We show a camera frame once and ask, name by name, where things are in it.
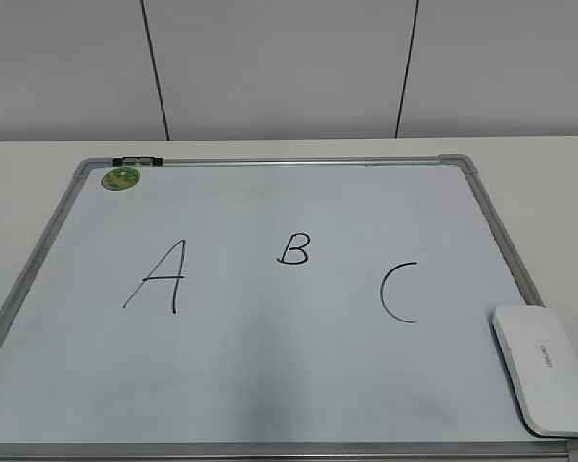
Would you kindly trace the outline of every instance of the table surface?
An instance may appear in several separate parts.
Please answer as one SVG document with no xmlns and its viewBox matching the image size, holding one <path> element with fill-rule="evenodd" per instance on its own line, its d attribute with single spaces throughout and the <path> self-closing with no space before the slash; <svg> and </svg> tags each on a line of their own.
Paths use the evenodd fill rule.
<svg viewBox="0 0 578 462">
<path fill-rule="evenodd" d="M 0 143 L 0 306 L 80 161 L 165 158 L 469 156 L 578 355 L 578 137 Z"/>
</svg>

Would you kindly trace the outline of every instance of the whiteboard surface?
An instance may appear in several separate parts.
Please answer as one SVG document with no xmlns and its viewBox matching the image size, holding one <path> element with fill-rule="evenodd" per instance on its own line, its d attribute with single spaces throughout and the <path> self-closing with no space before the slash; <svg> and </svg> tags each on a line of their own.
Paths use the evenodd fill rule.
<svg viewBox="0 0 578 462">
<path fill-rule="evenodd" d="M 0 349 L 0 442 L 530 441 L 523 299 L 453 166 L 94 170 Z M 276 259 L 307 233 L 309 260 Z M 184 276 L 134 288 L 185 239 Z M 158 274 L 175 274 L 173 252 Z M 392 274 L 383 308 L 379 289 Z"/>
</svg>

